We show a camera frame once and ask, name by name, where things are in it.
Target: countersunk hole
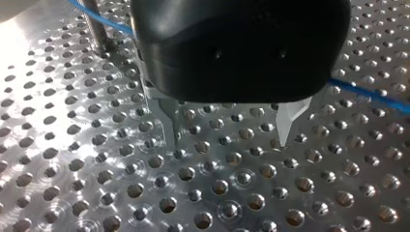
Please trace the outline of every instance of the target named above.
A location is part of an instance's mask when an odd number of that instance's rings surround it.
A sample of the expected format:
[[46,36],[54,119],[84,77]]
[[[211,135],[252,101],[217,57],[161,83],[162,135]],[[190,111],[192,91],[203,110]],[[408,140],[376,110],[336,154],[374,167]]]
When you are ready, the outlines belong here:
[[285,219],[289,225],[299,227],[305,222],[305,214],[298,210],[289,210]]
[[121,226],[121,220],[117,216],[107,217],[102,222],[102,227],[105,232],[115,232],[120,228],[120,226]]
[[0,129],[0,137],[5,137],[7,134],[10,133],[10,131],[12,131],[12,130],[10,130],[9,128]]
[[101,185],[105,185],[108,184],[110,181],[112,180],[112,172],[111,171],[102,171],[99,173],[98,177],[97,177],[97,181],[101,184]]
[[13,225],[14,232],[26,232],[30,229],[31,221],[28,218],[19,220]]
[[198,202],[202,199],[202,192],[198,189],[194,189],[188,193],[188,197],[192,202]]
[[152,168],[159,168],[163,165],[163,157],[156,155],[148,159],[148,165]]
[[112,121],[114,123],[122,123],[124,122],[126,118],[127,118],[127,115],[125,113],[116,113],[112,116]]
[[85,187],[85,181],[77,180],[72,183],[72,189],[74,191],[80,191]]
[[25,108],[21,111],[21,115],[27,116],[27,115],[33,114],[34,111],[36,111],[36,109],[34,109],[34,108],[32,108],[32,107],[25,107]]
[[388,206],[380,207],[378,216],[383,222],[386,223],[395,223],[398,221],[397,211]]
[[183,167],[178,171],[178,176],[183,181],[190,181],[195,176],[195,170],[191,167]]
[[86,87],[91,87],[91,86],[93,86],[93,85],[95,85],[95,84],[97,84],[97,80],[96,80],[95,78],[86,79],[86,80],[84,81],[84,85],[85,85]]
[[212,225],[212,216],[209,213],[202,212],[193,218],[196,228],[204,230]]
[[99,162],[99,163],[105,162],[106,159],[107,159],[107,157],[108,157],[108,154],[107,154],[107,153],[99,153],[99,154],[96,156],[96,162]]
[[72,172],[76,172],[79,169],[81,169],[84,166],[84,161],[81,159],[74,159],[72,162],[69,164],[69,169]]
[[145,207],[145,206],[141,207],[140,206],[140,207],[137,207],[135,209],[135,211],[132,213],[132,215],[133,215],[133,218],[135,218],[136,220],[142,221],[146,217],[148,217],[148,212],[149,212],[149,209],[147,207]]
[[74,103],[76,103],[76,101],[77,101],[77,98],[76,98],[76,97],[74,97],[74,96],[69,96],[69,97],[66,98],[65,103],[66,103],[66,104],[74,104]]
[[106,89],[106,93],[108,93],[109,95],[118,94],[118,92],[120,92],[120,89],[118,89],[117,86],[109,86]]
[[259,173],[264,178],[271,179],[277,175],[277,169],[271,164],[263,164],[259,168]]
[[136,172],[136,170],[138,170],[138,165],[136,165],[135,163],[129,164],[124,168],[124,172],[127,175],[132,175]]
[[57,174],[57,168],[55,167],[49,167],[48,169],[45,170],[44,175],[46,178],[52,178]]
[[55,150],[54,148],[48,148],[47,150],[45,150],[45,151],[43,152],[43,157],[44,157],[46,160],[49,160],[49,159],[55,158],[55,156],[57,156],[57,154],[58,154],[58,151],[57,151],[57,150]]
[[19,162],[20,164],[27,165],[27,164],[29,164],[29,163],[31,162],[31,158],[26,155],[26,156],[21,157],[21,158],[18,160],[18,162]]
[[216,119],[209,122],[209,126],[214,130],[220,130],[223,128],[223,120]]
[[46,124],[46,125],[50,125],[50,124],[54,123],[55,120],[57,120],[56,117],[48,116],[48,117],[44,118],[43,123]]
[[212,184],[212,191],[216,195],[224,195],[228,192],[228,183],[223,180],[217,180]]
[[173,197],[163,198],[160,202],[160,209],[163,213],[172,213],[177,207],[177,200]]
[[29,196],[23,196],[18,198],[18,200],[16,201],[16,204],[19,208],[25,208],[26,206],[28,206],[28,204],[30,204],[30,197]]
[[10,105],[12,105],[15,101],[11,100],[11,99],[5,99],[3,101],[1,101],[1,106],[2,107],[9,107]]
[[260,194],[251,194],[248,196],[248,206],[254,210],[261,210],[265,206],[265,198]]
[[308,150],[305,152],[307,161],[310,163],[318,163],[322,160],[322,155],[316,150]]
[[231,153],[226,155],[225,159],[229,165],[237,166],[242,162],[242,155],[239,153]]
[[67,129],[67,134],[74,135],[74,134],[78,133],[80,130],[81,130],[81,127],[79,127],[77,125],[71,125]]
[[98,113],[102,107],[98,104],[92,104],[88,107],[89,113]]
[[336,195],[336,202],[341,207],[349,208],[353,206],[355,199],[351,193],[347,191],[340,191]]
[[91,139],[91,141],[93,142],[94,145],[100,146],[100,145],[103,145],[104,142],[106,141],[106,136],[103,134],[97,134]]
[[130,185],[127,188],[127,194],[130,198],[138,198],[144,192],[144,186],[141,184]]
[[15,183],[17,184],[18,187],[26,187],[28,184],[31,183],[33,180],[33,175],[30,173],[22,174],[21,176],[17,177],[17,180]]
[[276,187],[273,191],[274,197],[279,200],[284,200],[289,195],[289,191],[283,187]]
[[239,136],[242,139],[250,139],[254,137],[254,132],[251,129],[243,129],[243,130],[239,130]]
[[56,196],[60,194],[60,189],[58,187],[47,188],[43,193],[43,198],[45,201],[51,201]]
[[101,198],[101,202],[104,206],[111,205],[112,203],[114,203],[114,200],[115,200],[115,194],[110,193],[110,192],[104,194]]
[[8,165],[4,160],[0,161],[0,173],[4,172],[7,168],[7,166]]
[[123,146],[120,148],[120,155],[123,156],[123,157],[126,157],[126,156],[128,156],[128,155],[130,155],[130,154],[132,154],[132,153],[133,153],[133,146],[130,145],[130,144],[128,144],[128,145],[123,145]]
[[77,201],[72,206],[73,215],[75,215],[76,217],[83,217],[85,214],[87,214],[88,205],[89,204],[86,201]]

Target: blue wire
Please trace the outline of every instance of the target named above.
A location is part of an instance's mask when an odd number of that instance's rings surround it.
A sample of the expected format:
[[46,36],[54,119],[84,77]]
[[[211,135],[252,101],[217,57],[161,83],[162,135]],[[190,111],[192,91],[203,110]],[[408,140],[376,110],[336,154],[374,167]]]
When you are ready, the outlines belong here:
[[122,25],[116,22],[113,22],[105,17],[102,17],[98,14],[95,14],[94,12],[92,12],[90,9],[85,8],[84,6],[82,6],[81,4],[79,4],[77,2],[77,0],[68,0],[71,4],[73,4],[73,6],[75,6],[76,8],[80,9],[82,12],[86,13],[87,15],[91,16],[92,18],[94,18],[96,21],[105,24],[107,26],[110,26],[112,28],[115,28],[119,31],[125,32],[127,34],[131,34],[132,35],[132,29],[129,26],[126,25]]
[[410,105],[409,104],[405,104],[405,103],[400,102],[400,101],[396,101],[396,100],[393,100],[393,99],[389,99],[389,98],[380,96],[379,94],[368,91],[367,89],[357,87],[357,86],[353,86],[352,84],[350,84],[348,82],[344,82],[344,81],[341,81],[341,80],[338,80],[338,79],[330,78],[329,83],[331,83],[333,85],[336,85],[336,86],[338,86],[338,87],[340,87],[344,90],[356,93],[358,95],[371,97],[372,99],[377,100],[379,102],[382,102],[382,103],[386,104],[387,106],[389,106],[391,108],[398,109],[403,113],[410,113]]
[[[77,7],[78,9],[80,9],[81,11],[85,12],[87,15],[91,16],[92,18],[94,18],[95,20],[97,20],[98,22],[108,25],[112,28],[115,28],[119,31],[123,31],[127,34],[132,34],[132,29],[129,26],[125,26],[116,22],[113,22],[105,17],[102,17],[98,14],[95,14],[94,12],[92,12],[91,10],[89,10],[88,8],[83,7],[81,4],[79,4],[77,2],[77,0],[68,0],[71,4],[73,4],[75,7]],[[398,109],[404,113],[410,113],[410,105],[402,103],[400,101],[396,101],[393,99],[389,99],[383,96],[380,96],[379,94],[373,93],[371,91],[368,91],[367,89],[361,88],[361,87],[357,87],[357,86],[353,86],[352,84],[348,83],[348,82],[344,82],[338,79],[334,79],[334,78],[330,78],[329,79],[329,83],[332,85],[336,85],[344,90],[350,91],[352,93],[356,93],[358,95],[363,95],[366,97],[371,97],[374,100],[377,100],[379,102],[382,102],[384,104],[386,104],[387,106],[391,107],[391,108],[395,108]]]

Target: aluminum surface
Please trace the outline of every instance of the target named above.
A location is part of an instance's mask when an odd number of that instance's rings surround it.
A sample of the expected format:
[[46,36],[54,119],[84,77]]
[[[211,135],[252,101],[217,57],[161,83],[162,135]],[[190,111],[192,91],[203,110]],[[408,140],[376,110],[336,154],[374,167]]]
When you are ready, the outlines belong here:
[[[334,76],[408,101],[410,3],[352,5]],[[129,20],[127,0],[100,10]],[[281,149],[276,105],[186,102],[166,151],[128,36],[107,28],[119,48],[97,57],[82,13],[52,0],[0,32],[4,231],[410,228],[406,115],[329,87]]]

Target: metal rod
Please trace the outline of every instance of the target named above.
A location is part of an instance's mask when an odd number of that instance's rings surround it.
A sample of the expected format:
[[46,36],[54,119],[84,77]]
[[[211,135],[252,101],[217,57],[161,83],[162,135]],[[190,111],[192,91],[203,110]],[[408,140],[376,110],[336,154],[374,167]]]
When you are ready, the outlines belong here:
[[[95,14],[100,14],[99,6],[97,5],[96,0],[78,0],[78,2],[82,6],[93,11]],[[84,17],[87,21],[88,28],[90,29],[91,36],[93,37],[93,41],[91,42],[93,50],[96,52],[107,51],[110,46],[110,39],[106,35],[104,26],[100,22],[97,22],[94,18],[88,16],[87,14],[84,14]]]

